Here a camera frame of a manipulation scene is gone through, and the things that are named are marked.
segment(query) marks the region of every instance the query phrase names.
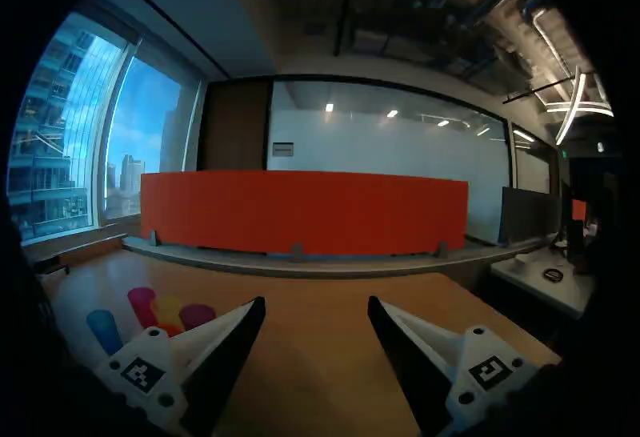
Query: white desk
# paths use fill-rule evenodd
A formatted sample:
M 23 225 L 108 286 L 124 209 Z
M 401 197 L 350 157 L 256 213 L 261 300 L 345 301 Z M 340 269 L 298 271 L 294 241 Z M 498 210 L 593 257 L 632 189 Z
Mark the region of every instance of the white desk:
M 516 259 L 492 263 L 491 273 L 536 295 L 574 319 L 580 319 L 594 292 L 594 277 L 574 275 L 574 266 L 546 247 L 527 254 L 527 257 L 526 264 Z M 564 275 L 562 281 L 553 283 L 545 279 L 542 272 L 549 268 L 560 270 Z

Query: blue cup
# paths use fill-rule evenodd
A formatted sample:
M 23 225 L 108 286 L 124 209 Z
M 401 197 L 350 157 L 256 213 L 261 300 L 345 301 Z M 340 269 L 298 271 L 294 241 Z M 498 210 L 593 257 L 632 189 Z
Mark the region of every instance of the blue cup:
M 122 339 L 115 325 L 114 315 L 109 311 L 93 311 L 86 316 L 86 323 L 98 339 L 102 349 L 109 355 L 122 349 Z

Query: skyscraper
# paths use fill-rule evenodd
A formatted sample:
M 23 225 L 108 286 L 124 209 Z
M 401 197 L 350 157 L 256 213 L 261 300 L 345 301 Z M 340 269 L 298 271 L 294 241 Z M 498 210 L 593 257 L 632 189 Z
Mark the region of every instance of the skyscraper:
M 120 171 L 120 190 L 131 194 L 139 193 L 141 175 L 144 173 L 145 163 L 142 160 L 134 160 L 132 155 L 125 155 Z
M 106 164 L 106 189 L 115 188 L 115 165 L 113 163 Z

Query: pink cup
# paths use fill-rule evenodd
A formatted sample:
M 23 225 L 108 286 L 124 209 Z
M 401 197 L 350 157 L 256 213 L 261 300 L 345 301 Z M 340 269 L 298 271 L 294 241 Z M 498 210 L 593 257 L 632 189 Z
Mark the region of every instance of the pink cup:
M 151 310 L 151 303 L 155 300 L 155 292 L 148 287 L 135 288 L 126 295 L 134 309 L 135 316 L 142 328 L 158 325 L 158 319 Z

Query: curved light fixture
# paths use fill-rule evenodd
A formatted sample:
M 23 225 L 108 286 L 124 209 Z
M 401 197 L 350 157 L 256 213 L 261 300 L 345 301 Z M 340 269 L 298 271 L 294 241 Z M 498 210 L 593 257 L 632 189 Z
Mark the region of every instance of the curved light fixture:
M 581 105 L 591 105 L 591 106 L 603 106 L 603 107 L 605 107 L 606 109 L 610 109 L 610 108 L 611 108 L 611 105 L 609 105 L 609 104 L 608 104 L 608 103 L 606 103 L 606 102 L 586 102 L 586 101 L 583 101 L 583 102 L 580 102 L 580 104 L 581 104 Z M 567 106 L 567 105 L 569 105 L 569 103 L 568 103 L 568 102 L 548 102 L 548 103 L 546 103 L 545 105 L 546 105 L 546 106 L 552 106 L 552 105 L 553 105 L 553 106 L 556 106 L 556 105 L 564 105 L 564 106 Z
M 565 139 L 566 133 L 571 127 L 571 123 L 574 121 L 575 113 L 578 111 L 578 105 L 580 105 L 580 99 L 582 98 L 582 92 L 585 90 L 586 75 L 582 73 L 579 67 L 575 69 L 575 84 L 574 91 L 571 95 L 571 104 L 569 110 L 566 112 L 565 119 L 562 122 L 560 131 L 555 139 L 555 144 L 560 145 L 562 140 Z
M 547 112 L 566 112 L 569 110 L 569 107 L 560 107 L 557 109 L 547 109 Z M 614 113 L 608 109 L 601 109 L 599 107 L 578 107 L 578 112 L 591 112 L 592 114 L 604 114 L 609 115 L 610 117 L 614 116 Z

